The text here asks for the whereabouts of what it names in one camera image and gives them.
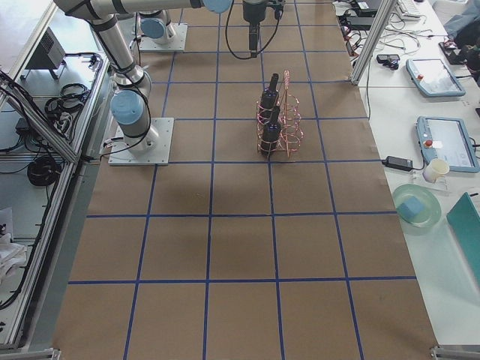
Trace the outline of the black gripper idle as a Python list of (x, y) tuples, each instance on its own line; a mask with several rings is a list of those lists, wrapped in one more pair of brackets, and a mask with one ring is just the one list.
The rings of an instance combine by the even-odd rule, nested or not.
[[(261, 49), (258, 49), (260, 39), (260, 24), (266, 18), (267, 8), (271, 8), (274, 10), (274, 18), (276, 19), (276, 25), (271, 37), (267, 40), (267, 42)], [(250, 52), (250, 58), (255, 59), (259, 53), (263, 52), (266, 47), (269, 46), (278, 31), (278, 26), (282, 18), (282, 1), (243, 1), (242, 11), (243, 19), (249, 25), (248, 49)]]

